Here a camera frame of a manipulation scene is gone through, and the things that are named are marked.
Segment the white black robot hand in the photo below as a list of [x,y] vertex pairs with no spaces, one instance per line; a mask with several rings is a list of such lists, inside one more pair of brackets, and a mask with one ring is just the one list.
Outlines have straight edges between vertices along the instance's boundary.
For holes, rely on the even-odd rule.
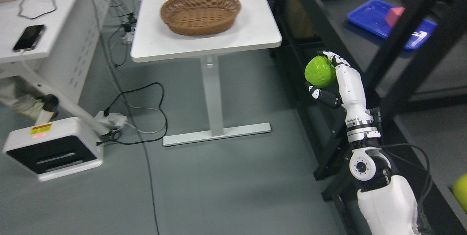
[[332,108],[343,105],[348,111],[351,109],[366,110],[366,97],[359,72],[343,57],[334,52],[321,51],[319,55],[327,57],[335,67],[340,97],[326,92],[324,88],[314,87],[308,82],[308,91],[311,96]]

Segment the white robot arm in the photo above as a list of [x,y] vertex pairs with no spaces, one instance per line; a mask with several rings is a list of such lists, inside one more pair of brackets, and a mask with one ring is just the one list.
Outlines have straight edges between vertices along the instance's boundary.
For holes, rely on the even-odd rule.
[[373,235],[420,235],[415,195],[408,181],[394,174],[381,152],[381,133],[362,103],[345,108],[347,137],[352,147],[349,170],[362,182],[357,191],[359,209]]

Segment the white robot base unit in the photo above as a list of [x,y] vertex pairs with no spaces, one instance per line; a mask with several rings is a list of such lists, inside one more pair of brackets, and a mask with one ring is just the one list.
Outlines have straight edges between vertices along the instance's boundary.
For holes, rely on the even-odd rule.
[[96,133],[78,117],[10,132],[2,153],[40,182],[102,165],[103,147]]

